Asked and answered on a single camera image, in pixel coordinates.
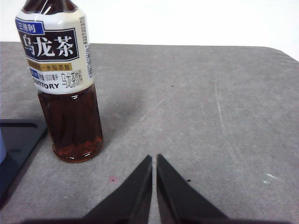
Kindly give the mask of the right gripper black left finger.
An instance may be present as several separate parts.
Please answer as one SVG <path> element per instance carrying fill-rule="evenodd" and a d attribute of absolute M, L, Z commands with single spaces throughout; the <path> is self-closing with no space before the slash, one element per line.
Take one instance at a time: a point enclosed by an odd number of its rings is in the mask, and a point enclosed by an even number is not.
<path fill-rule="evenodd" d="M 146 224 L 152 196 L 152 157 L 82 218 L 26 220 L 24 224 Z"/>

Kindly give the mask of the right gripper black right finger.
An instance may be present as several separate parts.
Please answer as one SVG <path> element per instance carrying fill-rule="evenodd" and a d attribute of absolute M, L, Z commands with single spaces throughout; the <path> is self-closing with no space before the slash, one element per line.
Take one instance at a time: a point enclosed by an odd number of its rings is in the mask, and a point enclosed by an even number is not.
<path fill-rule="evenodd" d="M 288 220 L 231 218 L 157 155 L 157 201 L 163 224 L 289 224 Z"/>

